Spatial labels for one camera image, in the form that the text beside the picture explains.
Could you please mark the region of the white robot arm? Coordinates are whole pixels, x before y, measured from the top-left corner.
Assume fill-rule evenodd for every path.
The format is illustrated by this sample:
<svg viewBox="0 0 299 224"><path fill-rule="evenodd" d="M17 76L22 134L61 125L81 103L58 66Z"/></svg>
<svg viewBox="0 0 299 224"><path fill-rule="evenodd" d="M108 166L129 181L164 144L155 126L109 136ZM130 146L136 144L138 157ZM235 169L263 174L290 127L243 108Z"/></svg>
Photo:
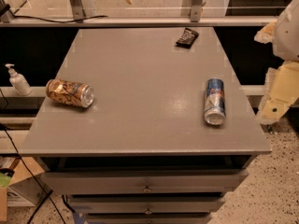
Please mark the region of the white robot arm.
<svg viewBox="0 0 299 224"><path fill-rule="evenodd" d="M254 40L272 43L274 55L283 60L278 69L268 69L258 107L258 121L270 125L278 122L299 98L299 0L292 0Z"/></svg>

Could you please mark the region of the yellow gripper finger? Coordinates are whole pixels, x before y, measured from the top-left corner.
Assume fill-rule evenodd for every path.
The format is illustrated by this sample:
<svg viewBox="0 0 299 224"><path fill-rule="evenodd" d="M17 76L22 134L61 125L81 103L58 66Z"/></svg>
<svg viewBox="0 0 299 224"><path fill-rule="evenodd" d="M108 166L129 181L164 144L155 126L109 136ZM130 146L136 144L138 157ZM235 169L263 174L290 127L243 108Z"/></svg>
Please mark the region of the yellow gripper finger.
<svg viewBox="0 0 299 224"><path fill-rule="evenodd" d="M277 23L275 21L271 21L266 24L260 31L257 32L254 36L254 40L263 44L273 42L276 24Z"/></svg>
<svg viewBox="0 0 299 224"><path fill-rule="evenodd" d="M269 68L257 120L261 124L278 122L298 98L299 62L284 62L278 69Z"/></svg>

